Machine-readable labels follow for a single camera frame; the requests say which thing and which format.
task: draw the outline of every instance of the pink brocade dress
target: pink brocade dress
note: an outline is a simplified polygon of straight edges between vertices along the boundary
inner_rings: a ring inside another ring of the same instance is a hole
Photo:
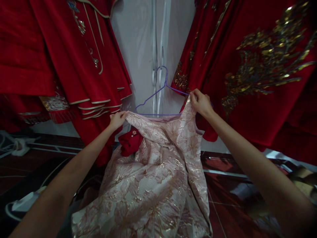
[[[202,134],[190,99],[180,116],[127,119],[144,137],[135,156],[119,146],[99,197],[72,215],[75,237],[208,237],[207,184],[200,161]]]

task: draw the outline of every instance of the purple wire hanger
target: purple wire hanger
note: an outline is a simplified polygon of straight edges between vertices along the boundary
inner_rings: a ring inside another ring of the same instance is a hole
[[[187,96],[189,95],[189,94],[187,94],[187,93],[184,93],[184,92],[182,92],[182,91],[179,91],[179,90],[174,89],[174,88],[172,88],[172,87],[170,87],[170,86],[167,85],[168,70],[167,70],[167,68],[166,68],[165,66],[162,66],[162,67],[166,69],[166,76],[165,76],[164,86],[161,87],[156,93],[154,93],[153,95],[151,95],[148,99],[146,99],[143,104],[138,105],[138,106],[135,108],[135,110],[134,110],[135,113],[136,113],[136,110],[137,110],[137,108],[138,108],[139,106],[143,106],[150,98],[152,98],[155,94],[157,94],[159,91],[161,91],[162,89],[164,89],[165,86],[168,87],[168,88],[170,88],[170,89],[173,90],[173,91],[178,92],[178,93],[181,93],[181,94],[184,94],[184,95],[187,95]],[[141,113],[139,113],[139,115],[147,115],[147,116],[178,116],[178,115],[180,115],[180,114],[141,114]]]

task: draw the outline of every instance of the red embroidered robe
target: red embroidered robe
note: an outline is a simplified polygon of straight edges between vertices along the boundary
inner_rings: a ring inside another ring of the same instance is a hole
[[[200,1],[172,86],[208,94],[214,110],[258,148],[303,160],[282,148],[286,141],[275,145],[315,68],[309,11],[306,1]],[[205,120],[197,123],[206,140],[217,139]],[[305,160],[317,164],[310,154]]]
[[[37,123],[45,108],[54,111],[55,122],[73,121],[85,144],[107,127],[132,93],[109,20],[114,2],[1,1],[7,14],[0,34],[9,47],[0,57],[0,93],[11,94],[15,113]],[[55,113],[63,110],[71,114]],[[111,151],[105,147],[97,163]]]

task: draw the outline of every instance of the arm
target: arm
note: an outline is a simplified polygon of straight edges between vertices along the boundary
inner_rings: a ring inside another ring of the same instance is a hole
[[[109,126],[58,173],[10,237],[56,237],[75,192],[126,115],[123,111],[110,116]]]
[[[316,215],[309,199],[269,159],[214,112],[209,96],[195,89],[191,100],[193,108],[210,123],[237,164],[257,187],[284,233],[289,237],[301,237]]]

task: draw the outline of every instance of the red fabric bow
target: red fabric bow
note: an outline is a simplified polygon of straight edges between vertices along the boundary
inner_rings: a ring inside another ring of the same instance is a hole
[[[143,136],[139,133],[139,131],[135,127],[131,127],[131,130],[128,133],[125,133],[119,136],[118,140],[121,147],[121,155],[129,156],[134,152],[137,152],[140,144],[142,142]]]

